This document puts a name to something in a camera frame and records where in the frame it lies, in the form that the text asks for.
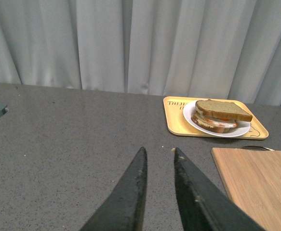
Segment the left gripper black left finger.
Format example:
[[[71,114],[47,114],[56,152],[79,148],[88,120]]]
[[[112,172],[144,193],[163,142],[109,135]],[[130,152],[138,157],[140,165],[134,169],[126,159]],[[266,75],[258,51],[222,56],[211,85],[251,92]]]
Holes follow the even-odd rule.
[[[141,231],[147,192],[147,152],[141,147],[112,193],[82,231]]]

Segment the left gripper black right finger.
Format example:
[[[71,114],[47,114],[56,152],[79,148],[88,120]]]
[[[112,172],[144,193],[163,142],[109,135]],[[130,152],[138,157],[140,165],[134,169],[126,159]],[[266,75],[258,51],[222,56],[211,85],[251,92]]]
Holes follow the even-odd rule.
[[[178,209],[185,231],[263,231],[179,149],[174,148]]]

